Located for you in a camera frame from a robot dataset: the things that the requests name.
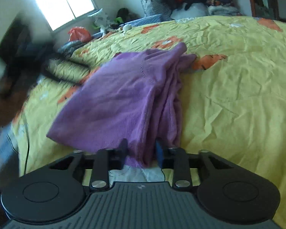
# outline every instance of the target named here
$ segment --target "pillow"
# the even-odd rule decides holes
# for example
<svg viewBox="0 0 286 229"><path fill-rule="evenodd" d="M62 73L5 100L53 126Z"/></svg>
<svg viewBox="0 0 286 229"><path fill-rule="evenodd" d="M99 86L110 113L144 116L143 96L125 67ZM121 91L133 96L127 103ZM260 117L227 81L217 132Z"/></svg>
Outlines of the pillow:
<svg viewBox="0 0 286 229"><path fill-rule="evenodd" d="M105 11L101 8L98 12L88 15L88 17L92 18L94 21L94 24L97 27L105 26L109 27L110 24L115 24L114 21L110 20L109 16L106 14Z"/></svg>
<svg viewBox="0 0 286 229"><path fill-rule="evenodd" d="M172 20L173 19L167 15L159 14L159 15L153 15L153 16L137 19L132 22L127 22L126 24L130 24L133 27L138 27L138 26L142 26L146 24L166 22L166 21L172 21Z"/></svg>
<svg viewBox="0 0 286 229"><path fill-rule="evenodd" d="M191 17L202 17L208 16L208 7L203 3L193 3L188 10L185 10L185 3L182 5L182 9L175 9L170 16L174 20L180 20L183 18L191 18Z"/></svg>

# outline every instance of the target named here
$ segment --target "black robotic gripper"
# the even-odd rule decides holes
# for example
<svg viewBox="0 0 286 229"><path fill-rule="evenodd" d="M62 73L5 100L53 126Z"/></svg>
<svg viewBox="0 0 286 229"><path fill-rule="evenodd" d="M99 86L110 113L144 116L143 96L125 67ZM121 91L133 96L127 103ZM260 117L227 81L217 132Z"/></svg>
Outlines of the black robotic gripper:
<svg viewBox="0 0 286 229"><path fill-rule="evenodd" d="M11 219L4 228L106 229L279 228L272 218L280 193L270 181L209 151L187 154L156 140L162 169L173 169L168 182L114 182L108 171L121 170L127 140L116 149L85 156L74 152L19 178L2 192ZM200 185L192 186L190 169ZM89 186L82 186L85 170L93 169Z"/></svg>

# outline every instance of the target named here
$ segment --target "cable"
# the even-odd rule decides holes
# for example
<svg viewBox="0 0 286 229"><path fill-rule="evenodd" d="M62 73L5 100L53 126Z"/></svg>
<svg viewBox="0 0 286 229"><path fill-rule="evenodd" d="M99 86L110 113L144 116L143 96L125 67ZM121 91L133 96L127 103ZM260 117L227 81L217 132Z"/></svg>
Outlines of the cable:
<svg viewBox="0 0 286 229"><path fill-rule="evenodd" d="M163 172L163 170L161 169L161 172L162 172L162 174L163 174L163 176L164 176L164 182L166 181L166 179L165 179L165 174L164 174L164 172Z"/></svg>
<svg viewBox="0 0 286 229"><path fill-rule="evenodd" d="M27 118L26 118L24 111L22 112L22 118L23 118L24 123L25 123L27 140L28 140L28 151L27 151L26 161L25 161L25 165L24 165L24 175L25 175L27 172L27 164L28 164L28 158L29 158L29 152L30 152L30 138L29 138L28 121L27 121Z"/></svg>

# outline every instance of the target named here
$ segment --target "metal screw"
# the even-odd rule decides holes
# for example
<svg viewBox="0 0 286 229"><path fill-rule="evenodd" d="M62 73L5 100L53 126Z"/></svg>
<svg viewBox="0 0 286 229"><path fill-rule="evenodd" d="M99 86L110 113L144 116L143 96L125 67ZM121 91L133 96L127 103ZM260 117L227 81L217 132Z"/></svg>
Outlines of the metal screw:
<svg viewBox="0 0 286 229"><path fill-rule="evenodd" d="M105 181L97 180L91 183L91 186L94 188L103 188L107 185Z"/></svg>
<svg viewBox="0 0 286 229"><path fill-rule="evenodd" d="M190 182L187 180L179 180L179 181L175 182L175 185L178 188L186 188L186 187L190 186Z"/></svg>

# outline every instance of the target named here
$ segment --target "houndstooth bag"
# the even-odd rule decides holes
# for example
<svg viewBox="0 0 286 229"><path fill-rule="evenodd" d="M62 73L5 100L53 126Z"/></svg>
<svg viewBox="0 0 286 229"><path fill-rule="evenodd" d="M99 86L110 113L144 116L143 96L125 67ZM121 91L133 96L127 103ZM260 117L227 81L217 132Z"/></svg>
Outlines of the houndstooth bag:
<svg viewBox="0 0 286 229"><path fill-rule="evenodd" d="M170 16L172 13L171 8L163 0L141 0L144 17L163 14Z"/></svg>

